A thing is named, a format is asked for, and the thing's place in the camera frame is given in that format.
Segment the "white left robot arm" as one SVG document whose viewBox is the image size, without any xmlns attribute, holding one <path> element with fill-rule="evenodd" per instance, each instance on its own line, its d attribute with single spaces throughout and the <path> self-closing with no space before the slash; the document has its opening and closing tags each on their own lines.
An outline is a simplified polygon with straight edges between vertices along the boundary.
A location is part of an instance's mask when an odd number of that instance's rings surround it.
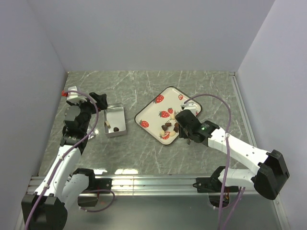
<svg viewBox="0 0 307 230">
<path fill-rule="evenodd" d="M 94 128 L 89 129 L 93 115 L 107 109 L 107 95 L 78 90 L 63 91 L 69 107 L 65 111 L 64 127 L 59 150 L 54 163 L 43 182 L 33 194 L 22 199 L 24 228 L 26 230 L 61 230 L 64 228 L 68 211 L 83 192 L 96 188 L 94 171 L 74 170 L 87 145 Z"/>
</svg>

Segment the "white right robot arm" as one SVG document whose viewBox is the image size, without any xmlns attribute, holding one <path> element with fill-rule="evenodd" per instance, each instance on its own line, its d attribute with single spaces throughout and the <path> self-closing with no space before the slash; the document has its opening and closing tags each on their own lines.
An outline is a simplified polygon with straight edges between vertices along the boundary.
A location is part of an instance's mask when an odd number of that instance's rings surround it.
<svg viewBox="0 0 307 230">
<path fill-rule="evenodd" d="M 176 115 L 179 136 L 229 155 L 245 169 L 218 167 L 210 177 L 197 178 L 193 184 L 199 193 L 216 193 L 224 189 L 237 192 L 240 187 L 254 188 L 261 196 L 275 200 L 290 177 L 283 155 L 277 151 L 258 149 L 228 135 L 217 124 L 201 123 L 190 110 Z"/>
</svg>

